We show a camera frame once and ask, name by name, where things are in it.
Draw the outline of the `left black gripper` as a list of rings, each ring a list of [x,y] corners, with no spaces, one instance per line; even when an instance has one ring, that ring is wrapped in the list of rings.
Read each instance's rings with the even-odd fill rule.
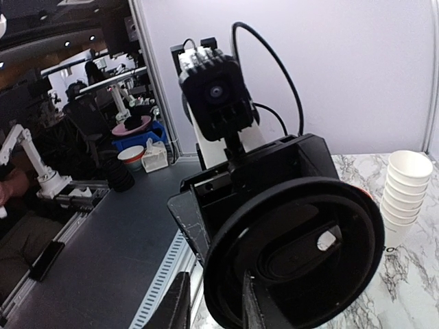
[[[214,236],[239,207],[277,184],[304,177],[338,177],[325,140],[314,134],[283,137],[187,177],[167,207],[204,264]]]

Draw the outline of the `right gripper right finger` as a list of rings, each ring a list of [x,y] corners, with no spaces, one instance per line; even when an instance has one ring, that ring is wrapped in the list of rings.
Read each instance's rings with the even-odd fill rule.
[[[243,328],[284,328],[285,319],[266,286],[245,272],[242,289]]]

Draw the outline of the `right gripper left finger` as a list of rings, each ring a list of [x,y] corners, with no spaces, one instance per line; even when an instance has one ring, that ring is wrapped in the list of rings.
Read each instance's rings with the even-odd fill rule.
[[[191,281],[188,272],[179,272],[154,314],[143,329],[190,328]]]

